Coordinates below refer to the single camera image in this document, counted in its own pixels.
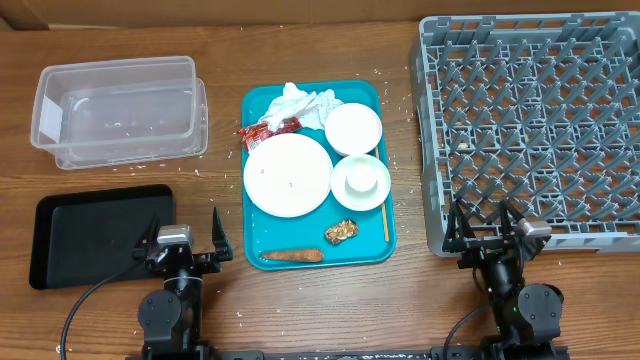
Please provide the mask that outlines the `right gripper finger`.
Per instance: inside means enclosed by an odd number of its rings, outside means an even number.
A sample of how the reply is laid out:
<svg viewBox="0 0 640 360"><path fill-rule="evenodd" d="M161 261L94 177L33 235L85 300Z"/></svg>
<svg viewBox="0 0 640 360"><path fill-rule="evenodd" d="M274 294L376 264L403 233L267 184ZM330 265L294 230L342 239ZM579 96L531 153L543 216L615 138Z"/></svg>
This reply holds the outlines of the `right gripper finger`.
<svg viewBox="0 0 640 360"><path fill-rule="evenodd" d="M507 199L499 202L500 227L505 239L523 235L522 221L525 217Z"/></svg>
<svg viewBox="0 0 640 360"><path fill-rule="evenodd" d="M475 233L464 215L458 201L449 209L448 224L442 250L448 253L462 253L469 248L469 241L475 241Z"/></svg>

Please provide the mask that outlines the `white tissue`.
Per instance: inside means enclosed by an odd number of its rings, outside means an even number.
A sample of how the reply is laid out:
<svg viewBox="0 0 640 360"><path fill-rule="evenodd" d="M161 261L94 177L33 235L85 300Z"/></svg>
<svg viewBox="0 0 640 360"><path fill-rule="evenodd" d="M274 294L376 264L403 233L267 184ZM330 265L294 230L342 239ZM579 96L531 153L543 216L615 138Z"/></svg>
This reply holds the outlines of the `white tissue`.
<svg viewBox="0 0 640 360"><path fill-rule="evenodd" d="M303 107L295 115L303 127L312 130L323 130L328 115L343 102L338 99L333 89L320 93L311 92L302 100Z"/></svg>
<svg viewBox="0 0 640 360"><path fill-rule="evenodd" d="M284 85L282 95L274 99L258 122L266 123L268 129L276 131L284 120L295 117L304 112L309 104L317 97L315 92L300 90L294 83Z"/></svg>

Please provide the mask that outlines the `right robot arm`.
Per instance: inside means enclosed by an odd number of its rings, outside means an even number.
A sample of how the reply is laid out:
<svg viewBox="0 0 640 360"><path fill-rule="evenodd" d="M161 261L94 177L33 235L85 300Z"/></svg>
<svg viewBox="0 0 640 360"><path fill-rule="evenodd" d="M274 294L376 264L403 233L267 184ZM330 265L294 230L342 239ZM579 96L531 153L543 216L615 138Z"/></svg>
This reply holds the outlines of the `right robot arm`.
<svg viewBox="0 0 640 360"><path fill-rule="evenodd" d="M557 348L564 295L550 284L527 284L524 266L533 260L551 238L551 226L543 219L527 218L509 201L499 203L500 238L476 236L461 206L450 207L442 249L458 253L457 265L470 269L474 283L482 287L488 303L459 320L441 349L440 359L567 359L568 350ZM491 310L497 334L468 350L454 350L456 332L474 316Z"/></svg>

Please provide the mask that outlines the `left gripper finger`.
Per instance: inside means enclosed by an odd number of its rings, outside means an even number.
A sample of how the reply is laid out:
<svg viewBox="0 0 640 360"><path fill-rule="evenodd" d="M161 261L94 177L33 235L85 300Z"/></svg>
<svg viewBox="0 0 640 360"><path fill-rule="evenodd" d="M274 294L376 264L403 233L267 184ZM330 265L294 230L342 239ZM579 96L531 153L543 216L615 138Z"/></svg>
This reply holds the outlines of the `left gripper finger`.
<svg viewBox="0 0 640 360"><path fill-rule="evenodd" d="M133 259L147 258L151 246L157 242L159 228L159 217L154 215L132 250Z"/></svg>
<svg viewBox="0 0 640 360"><path fill-rule="evenodd" d="M217 208L213 209L211 239L212 244L215 247L217 261L231 261L233 259L233 249L229 244L227 236L223 230Z"/></svg>

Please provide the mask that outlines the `red snack wrapper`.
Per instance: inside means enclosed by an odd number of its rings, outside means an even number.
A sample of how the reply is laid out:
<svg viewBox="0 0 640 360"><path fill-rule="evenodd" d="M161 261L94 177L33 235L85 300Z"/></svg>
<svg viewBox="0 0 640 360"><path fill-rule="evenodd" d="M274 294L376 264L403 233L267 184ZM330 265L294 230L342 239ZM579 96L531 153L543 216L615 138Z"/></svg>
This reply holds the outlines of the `red snack wrapper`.
<svg viewBox="0 0 640 360"><path fill-rule="evenodd" d="M241 128L238 134L242 137L242 146L246 152L250 152L258 147L266 139L284 134L292 133L302 128L302 124L295 117L283 120L275 130L269 128L266 122L256 123Z"/></svg>

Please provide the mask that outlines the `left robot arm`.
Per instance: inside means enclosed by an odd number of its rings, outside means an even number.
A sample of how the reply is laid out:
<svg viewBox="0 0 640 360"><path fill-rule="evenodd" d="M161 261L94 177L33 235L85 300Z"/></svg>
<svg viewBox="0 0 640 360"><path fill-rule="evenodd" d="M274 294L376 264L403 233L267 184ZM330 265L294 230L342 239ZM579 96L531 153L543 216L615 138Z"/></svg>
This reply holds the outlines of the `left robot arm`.
<svg viewBox="0 0 640 360"><path fill-rule="evenodd" d="M195 253L188 225L161 226L153 218L134 247L132 257L163 279L161 290L149 293L138 308L144 330L143 359L218 359L201 339L203 276L221 271L233 250L217 211L212 214L212 252Z"/></svg>

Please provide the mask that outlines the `large white plate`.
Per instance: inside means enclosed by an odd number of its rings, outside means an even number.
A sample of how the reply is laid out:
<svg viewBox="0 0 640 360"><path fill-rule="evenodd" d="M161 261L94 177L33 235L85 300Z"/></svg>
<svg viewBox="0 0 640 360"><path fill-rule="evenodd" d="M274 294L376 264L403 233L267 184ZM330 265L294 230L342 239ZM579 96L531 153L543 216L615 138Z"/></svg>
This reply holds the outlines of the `large white plate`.
<svg viewBox="0 0 640 360"><path fill-rule="evenodd" d="M263 212L299 217L325 201L332 170L332 160L322 145L308 136L288 133L265 140L249 153L243 185Z"/></svg>

